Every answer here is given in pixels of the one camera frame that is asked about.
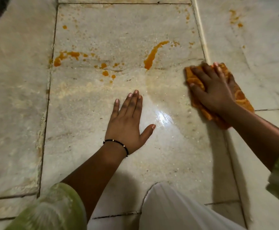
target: person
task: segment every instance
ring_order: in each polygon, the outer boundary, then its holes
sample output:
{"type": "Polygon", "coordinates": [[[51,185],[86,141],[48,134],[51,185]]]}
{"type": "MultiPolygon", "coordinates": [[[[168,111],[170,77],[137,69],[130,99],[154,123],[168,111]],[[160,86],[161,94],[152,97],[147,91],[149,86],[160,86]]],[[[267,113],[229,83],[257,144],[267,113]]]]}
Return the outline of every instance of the person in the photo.
{"type": "MultiPolygon", "coordinates": [[[[192,94],[231,124],[271,171],[267,190],[279,199],[279,128],[235,103],[234,78],[226,81],[218,63],[214,63],[214,68],[206,63],[202,66],[203,71],[194,66],[191,69],[206,91],[191,84],[192,94]]],[[[142,147],[156,127],[151,124],[140,134],[142,103],[143,97],[137,90],[126,97],[120,109],[116,99],[103,146],[28,206],[6,229],[86,229],[104,188],[122,160],[142,147]]],[[[243,229],[162,183],[154,185],[145,197],[139,228],[243,229]]]]}

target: person's right arm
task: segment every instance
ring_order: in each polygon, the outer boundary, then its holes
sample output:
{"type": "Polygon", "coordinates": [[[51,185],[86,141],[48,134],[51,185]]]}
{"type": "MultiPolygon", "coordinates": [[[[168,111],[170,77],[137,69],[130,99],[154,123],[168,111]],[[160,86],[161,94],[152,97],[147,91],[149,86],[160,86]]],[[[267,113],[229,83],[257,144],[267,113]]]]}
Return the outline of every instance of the person's right arm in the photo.
{"type": "Polygon", "coordinates": [[[206,63],[203,64],[203,71],[193,66],[191,69],[206,88],[206,91],[203,91],[197,85],[191,84],[192,93],[206,108],[232,125],[271,171],[279,158],[279,128],[235,102],[232,94],[234,78],[227,83],[217,63],[214,64],[214,69],[206,63]]]}

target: marble floor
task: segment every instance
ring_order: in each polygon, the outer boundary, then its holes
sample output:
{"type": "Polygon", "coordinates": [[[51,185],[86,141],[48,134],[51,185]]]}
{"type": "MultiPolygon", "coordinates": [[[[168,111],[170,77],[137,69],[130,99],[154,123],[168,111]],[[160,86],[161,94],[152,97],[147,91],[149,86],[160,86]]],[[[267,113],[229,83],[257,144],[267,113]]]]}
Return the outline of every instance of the marble floor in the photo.
{"type": "Polygon", "coordinates": [[[140,130],[88,229],[138,229],[156,182],[248,229],[279,228],[268,170],[234,129],[190,106],[183,68],[224,62],[279,127],[279,0],[10,0],[0,17],[0,230],[102,145],[138,89],[140,130]],[[152,65],[145,60],[153,48],[152,65]]]}

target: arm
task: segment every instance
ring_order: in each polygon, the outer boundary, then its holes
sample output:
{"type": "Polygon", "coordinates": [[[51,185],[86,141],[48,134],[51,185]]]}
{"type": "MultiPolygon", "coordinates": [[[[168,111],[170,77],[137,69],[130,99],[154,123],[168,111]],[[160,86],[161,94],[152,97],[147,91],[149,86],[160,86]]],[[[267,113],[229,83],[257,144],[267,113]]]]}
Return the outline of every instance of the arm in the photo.
{"type": "Polygon", "coordinates": [[[236,104],[232,95],[235,81],[230,79],[227,83],[217,63],[214,63],[214,69],[205,63],[203,70],[192,67],[192,72],[202,81],[206,92],[191,84],[192,93],[206,108],[231,124],[271,171],[279,158],[279,128],[236,104]]]}
{"type": "MultiPolygon", "coordinates": [[[[114,103],[113,112],[105,134],[105,139],[115,139],[123,143],[132,154],[142,147],[152,134],[155,125],[149,125],[142,134],[139,121],[142,96],[136,90],[130,93],[119,110],[119,100],[114,103]]],[[[107,183],[126,157],[126,150],[118,143],[106,142],[93,156],[62,180],[80,196],[87,221],[107,183]]]]}

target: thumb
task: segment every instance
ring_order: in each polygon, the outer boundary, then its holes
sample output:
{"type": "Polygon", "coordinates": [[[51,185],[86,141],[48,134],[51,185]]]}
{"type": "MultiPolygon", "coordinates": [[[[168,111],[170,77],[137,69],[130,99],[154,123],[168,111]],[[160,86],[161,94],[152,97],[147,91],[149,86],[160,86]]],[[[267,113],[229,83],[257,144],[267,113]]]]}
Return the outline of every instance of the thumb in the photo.
{"type": "Polygon", "coordinates": [[[193,94],[199,99],[200,102],[204,102],[206,100],[207,93],[204,92],[199,86],[194,83],[189,85],[193,94]]]}
{"type": "Polygon", "coordinates": [[[149,137],[152,135],[154,129],[155,129],[155,124],[150,124],[148,127],[146,127],[146,129],[139,136],[141,145],[144,145],[146,143],[147,139],[149,139],[149,137]]]}

